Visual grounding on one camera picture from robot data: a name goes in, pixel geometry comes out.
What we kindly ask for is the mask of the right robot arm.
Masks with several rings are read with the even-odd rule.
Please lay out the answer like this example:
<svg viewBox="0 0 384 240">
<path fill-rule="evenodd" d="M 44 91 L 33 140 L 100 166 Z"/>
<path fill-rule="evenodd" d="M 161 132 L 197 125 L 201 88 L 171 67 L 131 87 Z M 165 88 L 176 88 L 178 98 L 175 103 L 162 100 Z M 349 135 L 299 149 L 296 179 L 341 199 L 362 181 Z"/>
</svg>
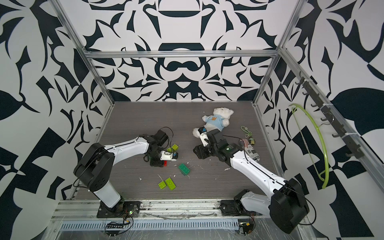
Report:
<svg viewBox="0 0 384 240">
<path fill-rule="evenodd" d="M 244 146 L 230 144 L 221 131 L 197 128 L 193 135 L 201 140 L 194 148 L 199 159 L 217 157 L 221 162 L 239 171 L 263 192 L 264 196 L 243 190 L 234 198 L 239 214 L 259 213 L 269 216 L 284 233 L 290 234 L 310 213 L 312 203 L 305 197 L 301 184 L 285 180 L 264 168 L 248 156 Z"/>
</svg>

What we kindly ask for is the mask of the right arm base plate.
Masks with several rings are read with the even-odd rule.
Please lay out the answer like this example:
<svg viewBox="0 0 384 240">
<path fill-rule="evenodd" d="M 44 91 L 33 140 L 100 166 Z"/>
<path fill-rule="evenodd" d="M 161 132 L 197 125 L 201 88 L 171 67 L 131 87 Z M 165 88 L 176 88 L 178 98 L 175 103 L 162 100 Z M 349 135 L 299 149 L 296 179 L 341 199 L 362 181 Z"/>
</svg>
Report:
<svg viewBox="0 0 384 240">
<path fill-rule="evenodd" d="M 237 194 L 233 200 L 221 200 L 220 201 L 220 210 L 223 216 L 262 216 L 263 214 L 248 211 L 241 203 L 241 198 L 250 193 L 249 190 L 243 190 Z"/>
</svg>

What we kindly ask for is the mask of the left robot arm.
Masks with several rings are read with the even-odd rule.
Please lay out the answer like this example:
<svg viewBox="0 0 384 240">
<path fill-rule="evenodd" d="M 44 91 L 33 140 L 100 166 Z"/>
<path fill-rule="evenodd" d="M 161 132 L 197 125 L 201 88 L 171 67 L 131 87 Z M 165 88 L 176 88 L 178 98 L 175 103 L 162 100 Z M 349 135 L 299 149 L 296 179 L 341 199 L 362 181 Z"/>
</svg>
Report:
<svg viewBox="0 0 384 240">
<path fill-rule="evenodd" d="M 169 136 L 158 130 L 155 135 L 143 134 L 115 145 L 92 144 L 74 168 L 74 175 L 108 211 L 119 214 L 124 210 L 125 200 L 110 182 L 113 167 L 136 155 L 144 155 L 152 167 L 163 167 L 161 157 L 165 155 L 164 144 L 168 141 Z"/>
</svg>

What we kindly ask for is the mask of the dark green lego brick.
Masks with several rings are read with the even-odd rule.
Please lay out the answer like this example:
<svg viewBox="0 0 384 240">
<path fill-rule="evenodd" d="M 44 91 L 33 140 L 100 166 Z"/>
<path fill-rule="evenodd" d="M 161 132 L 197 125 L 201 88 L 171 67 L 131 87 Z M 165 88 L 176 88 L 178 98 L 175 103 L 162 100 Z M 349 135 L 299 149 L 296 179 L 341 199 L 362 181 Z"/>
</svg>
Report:
<svg viewBox="0 0 384 240">
<path fill-rule="evenodd" d="M 185 164 L 180 164 L 179 170 L 184 176 L 187 176 L 190 173 L 190 169 Z"/>
</svg>

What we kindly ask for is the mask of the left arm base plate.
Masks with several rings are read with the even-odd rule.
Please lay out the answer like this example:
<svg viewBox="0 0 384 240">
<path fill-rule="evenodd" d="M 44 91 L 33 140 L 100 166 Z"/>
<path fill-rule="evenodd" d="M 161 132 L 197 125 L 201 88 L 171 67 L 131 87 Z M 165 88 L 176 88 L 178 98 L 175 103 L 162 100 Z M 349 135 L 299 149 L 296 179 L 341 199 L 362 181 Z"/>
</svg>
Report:
<svg viewBox="0 0 384 240">
<path fill-rule="evenodd" d="M 100 202 L 97 213 L 98 219 L 107 218 L 127 218 L 134 217 L 140 212 L 140 201 L 123 201 L 120 200 L 114 207 L 109 208 L 105 203 Z"/>
</svg>

